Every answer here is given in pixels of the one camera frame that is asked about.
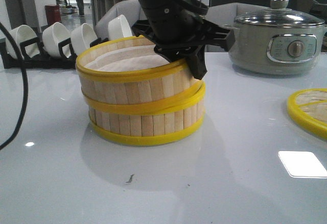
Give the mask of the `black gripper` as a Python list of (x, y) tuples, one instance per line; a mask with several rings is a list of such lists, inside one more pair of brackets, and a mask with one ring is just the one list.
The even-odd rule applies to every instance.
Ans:
[(204, 51), (206, 45), (220, 46), (228, 51), (235, 42), (233, 30), (221, 27), (208, 20), (203, 20), (193, 33), (178, 40), (160, 40), (154, 33), (148, 20), (138, 20), (132, 31), (136, 36), (144, 36), (154, 45), (154, 52), (169, 62), (186, 57), (188, 67), (195, 79), (202, 80), (207, 73)]

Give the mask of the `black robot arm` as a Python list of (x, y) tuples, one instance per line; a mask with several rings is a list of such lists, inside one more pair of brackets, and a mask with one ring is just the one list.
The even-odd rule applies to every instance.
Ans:
[(235, 42), (233, 30), (206, 20), (209, 7), (201, 0), (138, 0), (146, 20), (138, 20), (132, 30), (154, 43), (154, 51), (169, 62), (185, 59), (194, 78), (206, 72), (206, 45), (228, 51)]

